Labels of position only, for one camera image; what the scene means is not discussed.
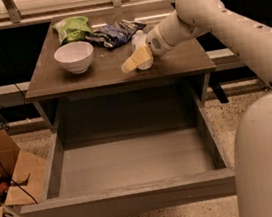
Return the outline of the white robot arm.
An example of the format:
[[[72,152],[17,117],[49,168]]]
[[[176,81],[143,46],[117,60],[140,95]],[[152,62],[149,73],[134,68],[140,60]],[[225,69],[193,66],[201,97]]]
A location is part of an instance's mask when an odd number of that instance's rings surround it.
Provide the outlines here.
[[[272,89],[272,28],[228,10],[220,0],[176,0],[175,10],[143,41],[121,70],[151,65],[182,41],[211,32]],[[234,145],[239,217],[272,217],[272,91],[242,117]]]

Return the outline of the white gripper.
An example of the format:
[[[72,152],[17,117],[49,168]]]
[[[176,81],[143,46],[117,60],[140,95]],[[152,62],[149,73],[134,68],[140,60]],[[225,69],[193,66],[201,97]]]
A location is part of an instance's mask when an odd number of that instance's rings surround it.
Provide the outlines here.
[[[159,26],[155,26],[149,31],[146,40],[148,46],[137,48],[121,66],[124,73],[132,72],[135,69],[148,70],[153,65],[153,55],[161,56],[172,49],[172,46],[162,37]]]

